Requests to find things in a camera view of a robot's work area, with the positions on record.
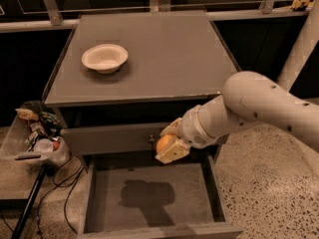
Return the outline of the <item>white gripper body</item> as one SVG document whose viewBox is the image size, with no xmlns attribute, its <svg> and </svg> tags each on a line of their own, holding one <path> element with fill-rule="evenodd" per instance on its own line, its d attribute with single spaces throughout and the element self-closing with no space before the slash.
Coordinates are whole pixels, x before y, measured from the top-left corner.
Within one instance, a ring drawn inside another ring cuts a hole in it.
<svg viewBox="0 0 319 239">
<path fill-rule="evenodd" d="M 206 105 L 198 105 L 181 118 L 179 137 L 194 148 L 202 149 L 217 141 L 215 119 Z"/>
</svg>

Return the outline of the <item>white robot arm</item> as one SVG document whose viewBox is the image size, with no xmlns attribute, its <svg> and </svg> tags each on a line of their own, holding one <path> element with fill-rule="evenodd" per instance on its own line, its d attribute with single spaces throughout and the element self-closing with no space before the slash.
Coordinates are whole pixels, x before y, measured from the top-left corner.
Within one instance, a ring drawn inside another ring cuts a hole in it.
<svg viewBox="0 0 319 239">
<path fill-rule="evenodd" d="M 171 163 L 189 155 L 192 148 L 215 145 L 223 136 L 260 122 L 319 150 L 319 106 L 296 98 L 258 73 L 245 71 L 231 76 L 220 96 L 168 125 L 160 133 L 156 159 Z"/>
</svg>

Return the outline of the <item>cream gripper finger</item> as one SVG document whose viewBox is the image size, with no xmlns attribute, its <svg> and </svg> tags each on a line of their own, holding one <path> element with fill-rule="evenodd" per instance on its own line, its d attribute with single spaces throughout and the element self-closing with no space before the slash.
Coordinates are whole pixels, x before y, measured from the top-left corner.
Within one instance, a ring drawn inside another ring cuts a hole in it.
<svg viewBox="0 0 319 239">
<path fill-rule="evenodd" d="M 169 135 L 179 135 L 179 126 L 181 123 L 181 118 L 175 119 L 172 123 L 170 123 L 167 127 L 165 127 L 161 132 L 160 136 Z"/>
<path fill-rule="evenodd" d="M 174 143 L 161 153 L 157 153 L 156 159 L 168 164 L 189 155 L 190 145 L 175 135 Z"/>
</svg>

